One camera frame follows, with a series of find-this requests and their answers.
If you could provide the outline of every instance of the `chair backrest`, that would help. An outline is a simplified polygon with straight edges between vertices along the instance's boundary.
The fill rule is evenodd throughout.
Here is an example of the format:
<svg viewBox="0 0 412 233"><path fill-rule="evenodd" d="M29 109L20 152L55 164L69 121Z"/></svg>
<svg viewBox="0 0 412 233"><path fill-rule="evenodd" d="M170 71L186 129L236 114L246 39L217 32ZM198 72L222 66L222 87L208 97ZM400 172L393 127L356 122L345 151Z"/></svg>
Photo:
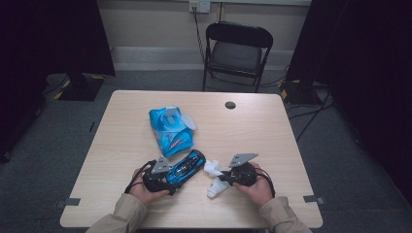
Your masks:
<svg viewBox="0 0 412 233"><path fill-rule="evenodd" d="M268 48L273 45L272 35L264 28L246 24L219 21L206 28L206 39L251 47Z"/></svg>

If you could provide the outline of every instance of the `gray carpet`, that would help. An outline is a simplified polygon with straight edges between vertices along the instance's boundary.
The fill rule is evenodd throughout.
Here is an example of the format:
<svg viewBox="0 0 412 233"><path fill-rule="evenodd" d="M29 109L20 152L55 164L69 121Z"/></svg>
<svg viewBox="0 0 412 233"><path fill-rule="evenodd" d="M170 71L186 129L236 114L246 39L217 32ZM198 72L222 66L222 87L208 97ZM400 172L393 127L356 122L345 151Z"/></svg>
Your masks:
<svg viewBox="0 0 412 233"><path fill-rule="evenodd" d="M262 83L281 79L266 71ZM202 71L122 71L108 78L94 102L55 101L48 93L40 116L20 137L12 159L0 164L0 232L85 232L59 225L88 148L113 91L117 89L201 91ZM64 75L49 76L49 88ZM208 82L209 91L252 92L250 86ZM259 92L279 93L275 86ZM326 89L319 89L326 97ZM326 105L332 104L331 97ZM315 110L285 105L290 117ZM291 119L299 135L312 115ZM319 112L298 141L324 225L314 232L412 232L412 211L382 167L357 144L350 122L332 105Z"/></svg>

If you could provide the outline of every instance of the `person's right hand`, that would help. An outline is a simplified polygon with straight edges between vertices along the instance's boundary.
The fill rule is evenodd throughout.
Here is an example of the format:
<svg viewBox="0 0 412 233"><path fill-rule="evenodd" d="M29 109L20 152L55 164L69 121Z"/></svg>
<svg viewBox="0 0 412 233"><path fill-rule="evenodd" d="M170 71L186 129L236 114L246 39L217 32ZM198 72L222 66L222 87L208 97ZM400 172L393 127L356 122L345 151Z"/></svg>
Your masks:
<svg viewBox="0 0 412 233"><path fill-rule="evenodd" d="M261 174L260 167L257 163L250 162L254 166L257 173ZM267 180L261 176L257 176L257 182L252 186L244 186L239 183L233 183L239 191L246 193L253 202L255 202L259 207L262 207L266 202L270 201L272 196L272 191L270 190L270 185Z"/></svg>

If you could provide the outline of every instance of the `blue plastic bag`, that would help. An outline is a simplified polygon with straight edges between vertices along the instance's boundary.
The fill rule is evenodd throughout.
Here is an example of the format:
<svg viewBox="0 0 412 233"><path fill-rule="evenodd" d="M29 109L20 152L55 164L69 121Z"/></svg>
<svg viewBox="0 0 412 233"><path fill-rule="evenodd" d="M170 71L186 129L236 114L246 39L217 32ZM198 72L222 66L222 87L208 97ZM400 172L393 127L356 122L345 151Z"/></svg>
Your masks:
<svg viewBox="0 0 412 233"><path fill-rule="evenodd" d="M161 153L170 157L193 146L195 125L189 116L182 115L176 106L149 111L152 130Z"/></svg>

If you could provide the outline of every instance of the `baseboard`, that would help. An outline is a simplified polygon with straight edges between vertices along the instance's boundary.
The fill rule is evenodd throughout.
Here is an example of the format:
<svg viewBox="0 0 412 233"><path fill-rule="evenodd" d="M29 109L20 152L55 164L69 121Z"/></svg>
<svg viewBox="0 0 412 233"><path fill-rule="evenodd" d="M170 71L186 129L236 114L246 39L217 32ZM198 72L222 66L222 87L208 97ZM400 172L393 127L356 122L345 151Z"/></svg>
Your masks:
<svg viewBox="0 0 412 233"><path fill-rule="evenodd" d="M112 47L115 70L202 70L199 49ZM293 50L272 50L266 70L284 70L291 63Z"/></svg>

